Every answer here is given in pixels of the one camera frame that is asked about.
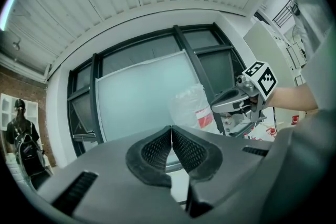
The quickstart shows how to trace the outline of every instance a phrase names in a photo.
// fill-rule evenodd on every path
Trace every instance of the black hair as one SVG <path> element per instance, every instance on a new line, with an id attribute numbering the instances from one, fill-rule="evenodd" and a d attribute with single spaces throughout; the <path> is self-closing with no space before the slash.
<path id="1" fill-rule="evenodd" d="M 20 133 L 25 133 L 30 128 L 30 124 L 25 118 L 26 104 L 22 99 L 18 99 L 15 101 L 14 108 L 17 110 L 14 126 Z"/>

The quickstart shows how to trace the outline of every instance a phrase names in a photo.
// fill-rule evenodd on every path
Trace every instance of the window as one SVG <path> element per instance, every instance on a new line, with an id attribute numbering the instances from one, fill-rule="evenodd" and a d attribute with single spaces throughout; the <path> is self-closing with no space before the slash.
<path id="1" fill-rule="evenodd" d="M 147 40 L 103 58 L 102 75 L 180 51 L 173 35 Z"/>
<path id="2" fill-rule="evenodd" d="M 204 86 L 209 103 L 214 100 L 216 94 L 231 88 L 236 83 L 237 76 L 244 70 L 242 61 L 234 50 L 234 47 L 225 34 L 214 24 L 182 27 L 174 26 L 169 29 L 155 31 L 126 40 L 99 54 L 94 54 L 92 59 L 71 71 L 69 76 L 68 118 L 71 138 L 77 156 L 106 140 L 113 140 L 127 134 L 132 134 L 134 130 L 146 128 L 149 124 L 144 123 L 148 119 L 142 117 L 145 117 L 145 114 L 149 113 L 152 113 L 151 117 L 153 118 L 157 117 L 157 114 L 163 114 L 162 111 L 164 109 L 162 106 L 167 103 L 167 100 L 162 100 L 162 98 L 151 102 L 158 97 L 158 93 L 163 93 L 166 88 L 170 88 L 165 88 L 164 86 L 165 83 L 169 83 L 167 79 L 161 81 L 162 78 L 157 76 L 159 72 L 158 68 L 155 68 L 156 77 L 152 74 L 152 77 L 155 77 L 155 83 L 153 83 L 153 89 L 149 91 L 146 91 L 146 87 L 141 83 L 137 83 L 138 88 L 132 88 L 134 83 L 136 81 L 138 82 L 139 77 L 148 74 L 148 72 L 142 73 L 141 75 L 136 74 L 137 70 L 146 69 L 145 66 L 129 70 L 129 76 L 127 81 L 125 81 L 126 84 L 130 84 L 129 87 L 121 85 L 123 80 L 120 77 L 115 79 L 115 81 L 118 81 L 117 84 L 113 84 L 113 77 L 108 77 L 109 80 L 107 78 L 99 80 L 99 83 L 105 85 L 105 89 L 102 89 L 103 85 L 100 85 L 96 91 L 96 79 L 100 79 L 105 75 L 138 63 L 174 54 L 183 49 L 187 55 L 187 62 L 192 63 L 192 67 L 189 65 L 189 68 L 191 67 L 190 69 L 195 72 L 198 76 L 198 80 Z M 178 70 L 183 69 L 183 71 L 185 71 L 187 69 L 185 67 L 180 67 L 179 69 L 175 63 L 171 63 L 169 67 L 173 69 L 177 68 L 173 78 L 178 78 L 183 75 L 183 72 L 179 72 Z M 181 83 L 174 83 L 174 86 L 182 87 L 183 84 L 188 82 L 186 79 L 180 79 L 180 81 Z M 98 118 L 97 92 L 99 94 L 100 113 L 104 111 L 104 115 L 110 115 L 110 119 L 108 117 Z M 113 94 L 119 95 L 120 98 L 116 98 Z M 145 100 L 145 98 L 136 98 L 137 94 L 146 96 L 147 100 Z M 109 98 L 109 100 L 107 100 L 108 102 L 102 102 L 101 97 L 103 99 Z M 129 97 L 136 98 L 136 100 L 131 101 L 130 104 L 123 105 L 125 102 L 131 100 Z M 115 110 L 109 110 L 108 107 L 104 106 L 112 102 L 120 103 L 120 107 L 122 108 L 120 110 L 123 111 L 124 116 L 120 115 L 120 113 L 113 114 Z M 134 109 L 131 107 L 132 104 L 137 102 L 140 102 L 136 105 L 139 111 L 134 112 Z M 153 112 L 159 108 L 151 109 L 147 104 L 157 104 L 157 106 L 161 104 L 161 112 Z M 169 113 L 162 115 L 162 117 L 164 116 L 169 117 Z M 220 115 L 214 113 L 214 118 L 218 129 L 220 132 L 223 132 L 224 127 Z M 160 120 L 162 119 L 156 118 L 153 124 L 157 123 L 160 125 Z M 136 127 L 132 126 L 132 122 L 137 122 Z M 106 137 L 103 138 L 102 130 L 100 130 L 101 126 L 103 126 L 103 129 L 105 128 L 104 126 L 107 126 L 108 129 L 113 129 L 114 133 L 104 133 Z M 172 156 L 170 156 L 169 162 L 174 163 L 176 161 L 176 163 L 178 163 L 175 159 L 171 160 Z M 176 169 L 175 165 L 172 165 L 169 169 Z"/>

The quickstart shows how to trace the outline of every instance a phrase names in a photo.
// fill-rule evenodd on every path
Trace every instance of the white plastic bag with red print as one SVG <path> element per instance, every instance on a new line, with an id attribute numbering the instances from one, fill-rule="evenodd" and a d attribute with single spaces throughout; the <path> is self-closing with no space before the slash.
<path id="1" fill-rule="evenodd" d="M 176 125 L 221 134 L 207 101 L 203 85 L 199 83 L 177 94 L 172 99 L 170 114 Z"/>

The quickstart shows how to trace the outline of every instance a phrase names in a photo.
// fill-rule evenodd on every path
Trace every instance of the brown wall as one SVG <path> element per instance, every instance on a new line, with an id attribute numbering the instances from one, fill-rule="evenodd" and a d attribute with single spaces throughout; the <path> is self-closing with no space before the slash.
<path id="1" fill-rule="evenodd" d="M 56 162 L 51 151 L 46 122 L 46 88 L 46 84 L 28 79 L 0 66 L 0 93 L 38 103 L 39 135 L 45 154 L 51 166 L 54 167 Z"/>

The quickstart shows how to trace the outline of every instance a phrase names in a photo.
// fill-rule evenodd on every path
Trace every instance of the white shirt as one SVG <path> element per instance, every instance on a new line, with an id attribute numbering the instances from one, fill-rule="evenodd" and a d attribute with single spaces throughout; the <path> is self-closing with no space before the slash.
<path id="1" fill-rule="evenodd" d="M 294 15 L 298 32 L 305 47 L 307 60 L 326 38 L 334 22 L 333 13 L 326 0 L 294 0 L 300 14 Z"/>

